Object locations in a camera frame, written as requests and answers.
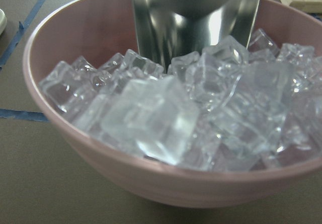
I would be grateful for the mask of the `steel ice scoop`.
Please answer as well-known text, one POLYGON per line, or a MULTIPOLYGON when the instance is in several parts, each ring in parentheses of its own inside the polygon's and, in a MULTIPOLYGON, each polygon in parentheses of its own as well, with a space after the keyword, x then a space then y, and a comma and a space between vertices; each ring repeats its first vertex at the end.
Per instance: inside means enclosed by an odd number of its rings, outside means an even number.
POLYGON ((260 0, 132 0, 138 52, 163 67, 232 36, 248 46, 260 0))

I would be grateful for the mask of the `cream bear tray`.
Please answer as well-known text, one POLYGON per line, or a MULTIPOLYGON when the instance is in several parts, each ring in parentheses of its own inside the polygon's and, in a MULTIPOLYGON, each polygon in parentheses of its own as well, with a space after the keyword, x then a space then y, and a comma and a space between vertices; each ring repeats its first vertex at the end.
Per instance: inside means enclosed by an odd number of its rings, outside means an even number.
POLYGON ((0 9, 0 35, 4 32, 7 25, 7 17, 5 12, 0 9))

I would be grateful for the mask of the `pink bowl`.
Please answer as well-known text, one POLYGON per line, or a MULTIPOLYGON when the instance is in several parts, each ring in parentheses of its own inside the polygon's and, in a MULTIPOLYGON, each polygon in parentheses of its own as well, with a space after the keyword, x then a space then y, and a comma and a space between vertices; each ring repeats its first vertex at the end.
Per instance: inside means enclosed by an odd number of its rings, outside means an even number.
POLYGON ((136 48, 132 0, 75 0, 35 28, 23 54, 25 82, 35 103, 71 147, 116 185, 163 204, 216 208, 270 196, 321 170, 321 158, 268 171, 209 173, 131 157, 75 129, 38 88, 61 60, 83 55, 100 66, 129 48, 136 48))

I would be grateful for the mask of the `clear ice cubes pile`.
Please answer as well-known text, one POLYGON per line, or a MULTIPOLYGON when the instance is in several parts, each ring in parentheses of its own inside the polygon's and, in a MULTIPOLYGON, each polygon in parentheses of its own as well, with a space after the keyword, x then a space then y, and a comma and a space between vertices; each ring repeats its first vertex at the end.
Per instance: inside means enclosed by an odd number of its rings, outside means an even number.
POLYGON ((168 165, 244 172, 321 156, 321 58, 262 29, 249 49, 229 36, 167 70, 133 50, 99 68, 61 61, 39 88, 91 138, 168 165))

